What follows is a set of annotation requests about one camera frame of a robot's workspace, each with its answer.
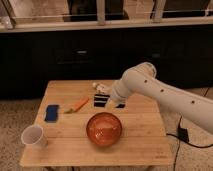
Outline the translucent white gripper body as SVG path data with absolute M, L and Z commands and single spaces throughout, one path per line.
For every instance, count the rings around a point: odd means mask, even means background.
M 110 99 L 115 103 L 124 103 L 133 92 L 123 83 L 122 80 L 116 80 L 111 86 Z

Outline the translucent yellowish gripper finger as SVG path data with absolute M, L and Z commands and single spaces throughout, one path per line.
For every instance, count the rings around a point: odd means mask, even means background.
M 113 108 L 116 108 L 118 106 L 118 103 L 113 101 L 112 99 L 109 99 L 105 105 L 105 107 L 107 109 L 113 109 Z

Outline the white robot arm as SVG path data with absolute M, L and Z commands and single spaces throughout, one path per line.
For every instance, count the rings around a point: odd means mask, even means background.
M 127 69 L 110 90 L 108 108 L 125 103 L 134 93 L 142 94 L 180 113 L 213 134 L 213 100 L 170 86 L 156 79 L 157 70 L 149 62 Z

